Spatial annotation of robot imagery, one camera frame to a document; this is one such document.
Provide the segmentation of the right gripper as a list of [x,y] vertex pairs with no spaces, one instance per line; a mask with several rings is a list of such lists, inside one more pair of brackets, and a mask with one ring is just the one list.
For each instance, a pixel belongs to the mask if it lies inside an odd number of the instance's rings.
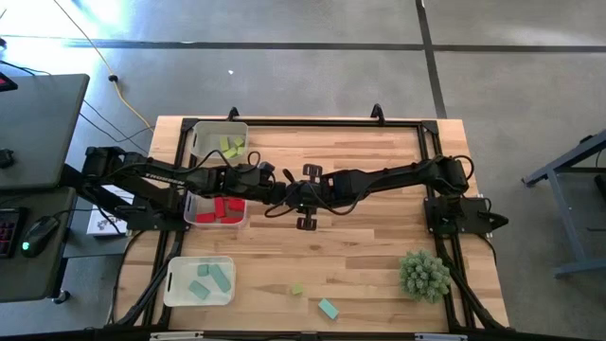
[[285,205],[300,214],[296,228],[314,231],[317,220],[314,215],[318,208],[336,214],[336,208],[350,204],[350,171],[343,170],[324,175],[320,166],[305,164],[303,174],[308,180],[295,180],[292,173],[284,169],[283,174],[290,181],[286,187]]

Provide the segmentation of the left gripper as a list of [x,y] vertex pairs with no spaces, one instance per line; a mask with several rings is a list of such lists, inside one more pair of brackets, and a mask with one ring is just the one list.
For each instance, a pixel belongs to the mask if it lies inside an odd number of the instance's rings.
[[239,164],[225,173],[223,193],[265,205],[278,204],[286,197],[286,184],[276,181],[275,169],[267,162],[255,167]]

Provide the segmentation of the clear plastic bin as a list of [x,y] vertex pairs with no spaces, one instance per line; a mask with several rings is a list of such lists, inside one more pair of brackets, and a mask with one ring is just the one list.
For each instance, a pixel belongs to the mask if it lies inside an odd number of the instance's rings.
[[[212,276],[199,277],[197,268],[200,264],[218,264],[223,273],[231,281],[231,290],[223,293]],[[188,285],[197,280],[202,283],[210,294],[205,300],[200,300],[188,289]],[[236,289],[236,264],[226,256],[219,257],[176,257],[169,262],[167,284],[164,292],[164,304],[169,307],[202,307],[225,306],[229,304]]]
[[[229,139],[230,148],[237,149],[237,155],[233,158],[225,158],[227,161],[241,162],[248,154],[248,126],[242,122],[232,121],[199,121],[193,127],[193,141],[190,148],[192,155],[203,159],[209,153],[211,155],[208,160],[216,162],[222,161],[223,151],[220,147],[220,137],[227,136]],[[237,146],[234,143],[236,137],[244,139],[243,146]],[[238,155],[238,147],[244,147],[245,154]]]
[[218,197],[223,197],[224,202],[225,202],[225,210],[226,210],[226,216],[225,217],[242,217],[243,220],[238,223],[238,224],[221,224],[220,219],[216,218],[216,221],[213,224],[199,224],[195,222],[196,219],[196,215],[200,214],[200,213],[208,213],[208,212],[214,212],[214,198],[205,198],[205,197],[201,197],[199,195],[195,195],[192,193],[188,193],[187,194],[187,199],[186,199],[186,206],[185,206],[185,211],[184,211],[184,220],[191,224],[192,226],[196,226],[196,227],[200,227],[200,228],[241,228],[245,225],[246,221],[247,221],[247,202],[246,202],[246,207],[245,210],[243,212],[239,212],[239,211],[231,211],[228,206],[227,206],[227,200],[229,198],[235,198],[235,197],[224,197],[224,196],[218,196]]

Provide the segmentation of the green artificial plant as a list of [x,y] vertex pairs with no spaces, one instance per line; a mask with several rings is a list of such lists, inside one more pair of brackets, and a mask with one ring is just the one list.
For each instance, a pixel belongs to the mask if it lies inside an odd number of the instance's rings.
[[415,301],[437,303],[450,293],[450,271],[427,250],[408,252],[400,259],[400,288]]

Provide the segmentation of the white printed box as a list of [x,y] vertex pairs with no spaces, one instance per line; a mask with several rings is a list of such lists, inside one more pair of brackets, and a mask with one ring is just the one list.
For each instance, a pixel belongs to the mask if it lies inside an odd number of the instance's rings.
[[[134,196],[130,192],[127,192],[121,188],[110,185],[104,186],[104,188],[119,196],[129,204],[134,201]],[[118,219],[113,214],[110,214],[104,210],[99,210],[96,205],[92,206],[92,211],[86,230],[87,235],[93,237],[118,236],[120,234],[125,234],[126,230],[126,222]]]

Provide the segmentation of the grey desk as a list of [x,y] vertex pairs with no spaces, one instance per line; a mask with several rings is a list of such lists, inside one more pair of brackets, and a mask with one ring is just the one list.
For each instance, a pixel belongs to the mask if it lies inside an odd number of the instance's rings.
[[58,185],[89,76],[9,77],[16,90],[0,92],[0,190]]
[[[27,209],[13,256],[0,259],[0,303],[39,300],[59,294],[59,274],[64,270],[62,254],[75,200],[76,194],[71,188],[0,196],[0,208]],[[24,236],[44,216],[55,216],[60,225],[39,256],[25,258],[21,253]]]

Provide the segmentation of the black computer mouse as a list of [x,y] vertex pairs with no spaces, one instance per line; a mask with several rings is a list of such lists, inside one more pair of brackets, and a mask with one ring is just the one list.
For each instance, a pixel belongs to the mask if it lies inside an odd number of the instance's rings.
[[60,222],[55,216],[44,216],[37,220],[26,232],[21,244],[25,258],[35,258],[45,249]]

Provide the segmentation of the blue-grey metal cart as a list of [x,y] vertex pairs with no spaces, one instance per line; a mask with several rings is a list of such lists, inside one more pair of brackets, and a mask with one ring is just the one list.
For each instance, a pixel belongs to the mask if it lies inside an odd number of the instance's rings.
[[574,259],[553,269],[555,278],[606,270],[606,256],[592,258],[579,232],[606,233],[606,129],[584,137],[567,153],[522,178],[531,188],[547,181],[552,189]]

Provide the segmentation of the black keyboard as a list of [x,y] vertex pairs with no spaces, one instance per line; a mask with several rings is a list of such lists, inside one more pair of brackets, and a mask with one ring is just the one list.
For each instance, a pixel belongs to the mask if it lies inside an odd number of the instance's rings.
[[26,215],[24,207],[0,208],[0,259],[13,256]]

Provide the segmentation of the black aluminium table frame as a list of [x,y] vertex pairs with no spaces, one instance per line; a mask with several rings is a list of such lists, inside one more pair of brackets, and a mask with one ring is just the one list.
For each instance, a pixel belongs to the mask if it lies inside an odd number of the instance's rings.
[[[254,121],[250,147],[278,169],[299,175],[303,165],[326,171],[406,165],[435,153],[467,155],[462,125],[372,118]],[[409,251],[433,250],[422,207],[423,187],[394,189],[362,201],[351,213],[318,214],[313,232],[295,228],[293,214],[265,218],[248,207],[242,228],[194,227],[185,236],[187,256],[228,256],[236,264],[236,289],[225,306],[175,308],[174,330],[297,332],[443,332],[447,317],[467,318],[458,297],[450,304],[408,298],[398,280],[399,260]],[[304,287],[293,296],[291,287]],[[335,320],[318,308],[329,300]]]

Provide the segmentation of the white bracket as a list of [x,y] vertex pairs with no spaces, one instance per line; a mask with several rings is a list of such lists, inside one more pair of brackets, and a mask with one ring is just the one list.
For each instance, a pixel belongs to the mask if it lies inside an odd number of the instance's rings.
[[469,341],[464,334],[450,333],[425,333],[418,332],[414,335],[415,341]]
[[202,332],[152,332],[149,341],[198,341],[203,340]]

